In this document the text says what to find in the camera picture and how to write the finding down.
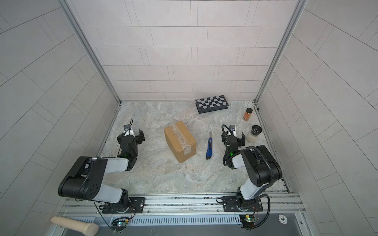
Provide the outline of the blue utility knife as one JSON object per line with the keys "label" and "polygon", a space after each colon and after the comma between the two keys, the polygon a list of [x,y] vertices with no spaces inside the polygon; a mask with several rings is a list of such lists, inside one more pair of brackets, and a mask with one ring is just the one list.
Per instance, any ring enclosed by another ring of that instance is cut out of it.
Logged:
{"label": "blue utility knife", "polygon": [[212,132],[210,131],[209,132],[209,138],[208,138],[208,144],[207,144],[207,151],[206,151],[206,160],[209,160],[212,157],[212,143],[213,143]]}

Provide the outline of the brown cardboard express box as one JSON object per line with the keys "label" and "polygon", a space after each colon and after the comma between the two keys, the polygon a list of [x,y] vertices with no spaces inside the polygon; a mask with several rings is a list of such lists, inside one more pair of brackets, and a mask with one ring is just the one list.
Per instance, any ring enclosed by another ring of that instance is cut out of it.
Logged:
{"label": "brown cardboard express box", "polygon": [[197,143],[182,121],[164,129],[166,142],[179,163],[196,155]]}

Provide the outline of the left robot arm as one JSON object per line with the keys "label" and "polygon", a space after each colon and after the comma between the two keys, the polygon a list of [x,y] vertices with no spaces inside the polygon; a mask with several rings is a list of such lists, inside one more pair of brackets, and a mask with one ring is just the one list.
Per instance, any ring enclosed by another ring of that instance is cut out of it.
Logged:
{"label": "left robot arm", "polygon": [[142,213],[144,197],[130,197],[128,191],[103,183],[105,174],[132,170],[138,157],[138,145],[145,141],[139,130],[135,135],[130,125],[117,137],[121,153],[117,157],[79,157],[58,187],[58,195],[102,203],[104,214]]}

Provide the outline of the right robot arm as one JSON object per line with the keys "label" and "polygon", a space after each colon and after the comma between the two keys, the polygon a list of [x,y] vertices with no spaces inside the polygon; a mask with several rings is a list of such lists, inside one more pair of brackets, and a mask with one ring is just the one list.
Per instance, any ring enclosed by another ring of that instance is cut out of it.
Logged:
{"label": "right robot arm", "polygon": [[237,189],[235,196],[221,198],[224,211],[263,211],[263,192],[283,177],[279,164],[264,145],[240,150],[245,144],[245,135],[237,138],[222,134],[221,139],[226,147],[222,159],[224,166],[232,170],[245,168],[248,174],[246,182]]}

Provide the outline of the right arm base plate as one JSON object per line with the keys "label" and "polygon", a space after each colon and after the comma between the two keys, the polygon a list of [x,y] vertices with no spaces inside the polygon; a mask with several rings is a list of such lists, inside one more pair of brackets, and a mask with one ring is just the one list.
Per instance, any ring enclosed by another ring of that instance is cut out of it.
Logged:
{"label": "right arm base plate", "polygon": [[224,212],[263,211],[262,203],[258,199],[245,200],[241,196],[223,196],[217,199],[223,206]]}

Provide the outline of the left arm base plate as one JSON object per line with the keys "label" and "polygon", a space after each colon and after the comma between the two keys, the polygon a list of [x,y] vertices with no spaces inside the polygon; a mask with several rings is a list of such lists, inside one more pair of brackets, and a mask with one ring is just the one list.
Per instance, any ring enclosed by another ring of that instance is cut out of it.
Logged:
{"label": "left arm base plate", "polygon": [[145,205],[144,197],[131,197],[123,202],[123,199],[117,203],[105,203],[98,208],[104,214],[123,214],[123,213],[142,213]]}

